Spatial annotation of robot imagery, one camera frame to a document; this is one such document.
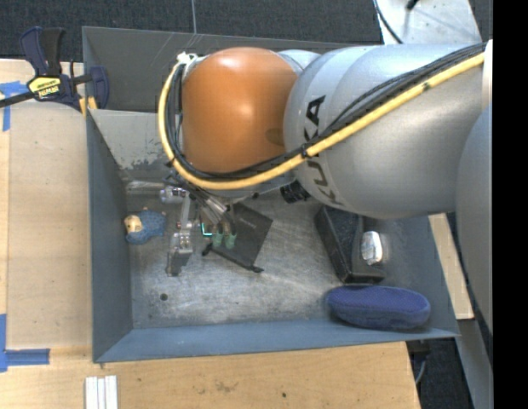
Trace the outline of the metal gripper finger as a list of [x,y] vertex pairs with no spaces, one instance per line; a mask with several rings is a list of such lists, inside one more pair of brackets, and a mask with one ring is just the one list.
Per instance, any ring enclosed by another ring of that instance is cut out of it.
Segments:
[[169,277],[177,277],[193,254],[191,234],[175,232],[169,240],[165,272]]
[[189,192],[182,187],[164,187],[159,191],[159,198],[163,204],[180,204],[189,196]]

